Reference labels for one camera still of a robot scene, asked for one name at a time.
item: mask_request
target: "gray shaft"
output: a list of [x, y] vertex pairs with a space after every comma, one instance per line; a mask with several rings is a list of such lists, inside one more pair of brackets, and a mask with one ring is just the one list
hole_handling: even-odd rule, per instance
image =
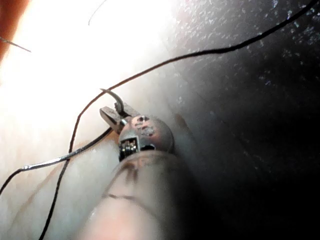
[[197, 238], [199, 199], [183, 161], [156, 150], [135, 153], [115, 169], [81, 239]]

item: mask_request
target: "metal jaw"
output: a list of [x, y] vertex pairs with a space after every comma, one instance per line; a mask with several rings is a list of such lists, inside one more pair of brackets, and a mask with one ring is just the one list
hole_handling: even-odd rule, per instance
[[105, 120], [106, 123], [109, 124], [109, 126], [119, 135], [127, 122], [132, 119], [132, 117], [139, 116], [140, 113], [124, 102], [122, 112], [119, 113], [110, 107], [104, 106], [100, 108], [100, 115], [103, 120]]
[[119, 160], [146, 150], [171, 153], [174, 137], [170, 128], [160, 119], [141, 115], [128, 104], [123, 103], [123, 111], [110, 107], [100, 108], [101, 117], [119, 134]]

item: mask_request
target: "dark tissue wall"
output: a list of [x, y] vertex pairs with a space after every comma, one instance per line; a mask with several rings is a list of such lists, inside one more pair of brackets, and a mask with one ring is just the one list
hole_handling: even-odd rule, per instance
[[[1, 1], [1, 9], [6, 7], [0, 15], [1, 37], [12, 38], [27, 2]], [[172, 56], [227, 47], [273, 27], [308, 3], [172, 0], [168, 32], [160, 37]], [[7, 47], [0, 42], [1, 58]], [[316, 231], [319, 53], [317, 3], [294, 23], [247, 48], [175, 63], [175, 72], [200, 89], [218, 119], [205, 130], [214, 136], [212, 142], [199, 146], [210, 157], [193, 163], [205, 199], [213, 206], [203, 210], [210, 231], [257, 237]], [[180, 155], [182, 148], [177, 146]]]

